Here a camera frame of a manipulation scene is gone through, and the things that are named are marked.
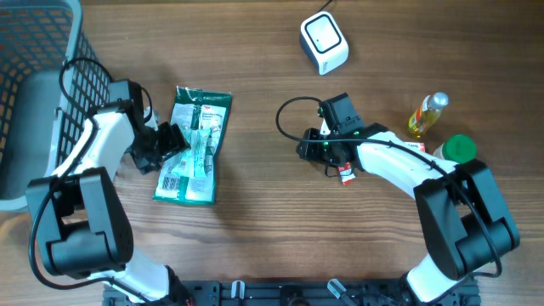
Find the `bottle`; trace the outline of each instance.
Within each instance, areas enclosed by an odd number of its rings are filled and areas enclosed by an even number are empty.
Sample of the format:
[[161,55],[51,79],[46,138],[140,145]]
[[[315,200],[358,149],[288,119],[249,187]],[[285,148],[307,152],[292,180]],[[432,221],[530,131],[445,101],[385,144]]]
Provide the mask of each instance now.
[[473,140],[468,136],[459,134],[441,144],[434,151],[433,156],[463,164],[476,158],[477,154],[478,147]]
[[420,139],[438,120],[448,102],[448,95],[445,93],[435,93],[432,96],[427,96],[422,105],[408,120],[408,135],[414,139]]

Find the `wooden surface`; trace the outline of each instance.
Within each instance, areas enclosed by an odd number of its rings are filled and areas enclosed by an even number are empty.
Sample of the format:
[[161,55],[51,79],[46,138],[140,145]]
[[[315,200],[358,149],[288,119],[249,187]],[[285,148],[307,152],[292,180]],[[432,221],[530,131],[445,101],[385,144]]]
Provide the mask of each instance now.
[[[84,29],[101,61],[115,77],[148,88],[162,119],[170,117],[176,85],[233,94],[216,206],[152,201],[158,173],[141,176],[123,159],[115,185],[138,247],[184,280],[401,276],[426,253],[415,202],[368,173],[349,187],[326,178],[276,131],[275,112],[295,96],[347,92],[366,122],[406,139],[410,114],[440,90],[450,105],[425,145],[433,151],[457,133],[473,138],[522,236],[503,258],[503,276],[480,280],[484,305],[541,305],[544,5],[338,1],[330,10],[348,39],[349,59],[318,76],[298,29],[321,4],[84,6]],[[287,108],[285,129],[302,135],[318,127],[312,103]],[[0,305],[98,305],[101,285],[57,292],[33,278],[30,226],[27,215],[0,213]]]

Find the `green and white package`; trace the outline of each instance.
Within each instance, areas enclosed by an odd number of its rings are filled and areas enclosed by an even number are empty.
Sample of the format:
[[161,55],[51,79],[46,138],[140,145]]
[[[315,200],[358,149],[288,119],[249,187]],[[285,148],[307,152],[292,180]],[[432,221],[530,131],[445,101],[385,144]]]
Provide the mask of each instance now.
[[177,87],[171,124],[178,124],[191,149],[162,165],[154,200],[213,205],[215,162],[229,119],[230,93]]

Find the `gray plastic bin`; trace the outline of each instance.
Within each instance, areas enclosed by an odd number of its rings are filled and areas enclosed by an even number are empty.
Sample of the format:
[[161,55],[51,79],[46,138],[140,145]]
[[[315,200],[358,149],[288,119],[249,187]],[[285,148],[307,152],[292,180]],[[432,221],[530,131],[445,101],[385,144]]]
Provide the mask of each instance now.
[[62,96],[60,68],[82,56],[96,59],[78,1],[0,2],[0,210],[26,210],[28,183],[62,163],[82,133],[84,112],[107,101],[107,76],[84,61],[63,79],[77,104]]

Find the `yellow liquid bottle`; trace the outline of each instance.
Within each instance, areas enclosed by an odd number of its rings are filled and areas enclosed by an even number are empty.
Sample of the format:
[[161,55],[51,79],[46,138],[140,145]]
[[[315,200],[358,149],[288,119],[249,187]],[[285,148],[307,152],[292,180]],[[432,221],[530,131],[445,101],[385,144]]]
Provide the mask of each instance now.
[[448,95],[445,93],[435,93],[427,96],[408,120],[408,135],[414,139],[420,139],[439,119],[448,103]]

